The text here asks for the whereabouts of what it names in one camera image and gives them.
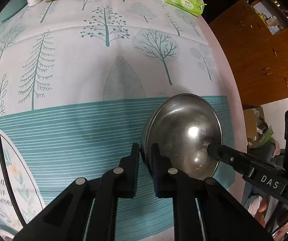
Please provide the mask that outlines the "person right hand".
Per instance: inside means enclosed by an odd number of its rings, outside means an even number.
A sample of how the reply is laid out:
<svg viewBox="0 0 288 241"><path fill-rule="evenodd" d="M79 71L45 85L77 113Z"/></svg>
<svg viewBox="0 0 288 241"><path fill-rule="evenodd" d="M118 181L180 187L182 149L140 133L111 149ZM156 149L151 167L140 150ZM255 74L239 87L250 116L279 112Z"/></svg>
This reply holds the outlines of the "person right hand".
<svg viewBox="0 0 288 241"><path fill-rule="evenodd" d="M254 218L260 223L261 226L265 227L265 215L268 207L268 197L265 197L262 199L260 206L256 212L256 215ZM285 234L288 231L288 223L286 223L280 230L277 232L277 234L274 236L274 240L284 240Z"/></svg>

